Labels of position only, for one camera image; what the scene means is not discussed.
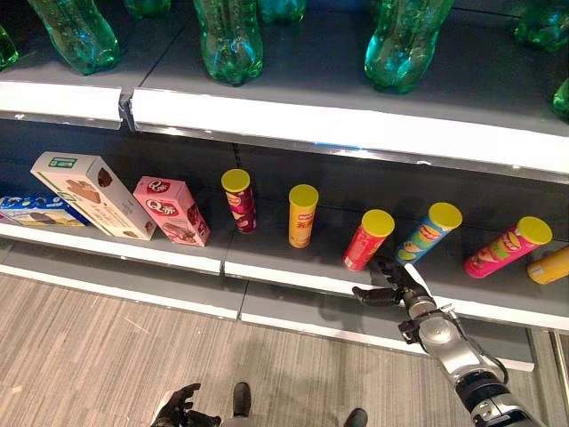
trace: cookie package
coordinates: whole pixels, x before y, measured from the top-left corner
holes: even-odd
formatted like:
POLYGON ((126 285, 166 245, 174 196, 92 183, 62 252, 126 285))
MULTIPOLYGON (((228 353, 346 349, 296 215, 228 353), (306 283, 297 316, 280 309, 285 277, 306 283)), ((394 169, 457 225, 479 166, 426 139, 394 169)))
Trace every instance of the cookie package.
POLYGON ((89 223, 61 197, 53 195, 0 197, 0 214, 25 226, 82 227, 89 223))
POLYGON ((102 158, 46 151, 31 173, 103 233, 152 238, 156 223, 102 158))
POLYGON ((205 246, 210 229, 186 182, 143 176, 134 196, 172 242, 205 246))

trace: metal robotic arm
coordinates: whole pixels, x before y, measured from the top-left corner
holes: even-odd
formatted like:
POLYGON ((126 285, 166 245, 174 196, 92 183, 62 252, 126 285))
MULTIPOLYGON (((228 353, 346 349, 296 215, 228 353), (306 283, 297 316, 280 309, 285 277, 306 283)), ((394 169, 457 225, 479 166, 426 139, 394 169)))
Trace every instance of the metal robotic arm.
POLYGON ((427 289, 397 262, 379 258, 377 266, 393 287, 354 287, 354 295, 377 307, 403 301, 409 320, 399 325, 401 335, 438 360, 476 427, 546 427, 509 392, 503 364, 465 334, 454 311, 439 309, 427 289))

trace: blue snack package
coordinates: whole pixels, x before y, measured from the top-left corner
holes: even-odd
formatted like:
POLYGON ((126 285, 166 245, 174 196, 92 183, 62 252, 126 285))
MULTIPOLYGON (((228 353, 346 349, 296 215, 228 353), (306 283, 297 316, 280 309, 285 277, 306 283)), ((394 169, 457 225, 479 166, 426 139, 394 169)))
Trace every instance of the blue snack package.
POLYGON ((81 227, 89 224, 61 197, 33 195, 0 198, 0 214, 26 226, 63 225, 81 227))

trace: blue chip canister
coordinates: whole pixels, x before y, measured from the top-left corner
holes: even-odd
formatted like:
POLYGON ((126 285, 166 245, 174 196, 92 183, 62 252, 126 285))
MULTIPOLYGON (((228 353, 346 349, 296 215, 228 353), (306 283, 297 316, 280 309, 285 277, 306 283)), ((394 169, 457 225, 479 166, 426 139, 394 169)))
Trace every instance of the blue chip canister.
POLYGON ((395 251, 401 264, 416 263, 433 246, 462 223, 462 213, 450 203, 438 202, 429 209, 417 228, 395 251))

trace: robotic hand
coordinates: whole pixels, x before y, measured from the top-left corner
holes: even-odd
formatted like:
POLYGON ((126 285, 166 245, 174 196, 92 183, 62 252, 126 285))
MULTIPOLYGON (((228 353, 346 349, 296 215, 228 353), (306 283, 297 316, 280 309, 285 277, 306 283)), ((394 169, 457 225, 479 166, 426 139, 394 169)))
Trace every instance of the robotic hand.
POLYGON ((192 411, 194 403, 188 401, 201 384, 190 384, 175 391, 160 409, 150 427, 219 427, 221 418, 192 411))
POLYGON ((438 360, 476 427, 546 427, 509 392, 504 365, 466 335, 454 311, 439 309, 427 289, 396 261, 374 262, 373 270, 381 271, 393 287, 354 287, 352 292, 374 307, 403 301, 410 319, 399 325, 401 335, 438 360))

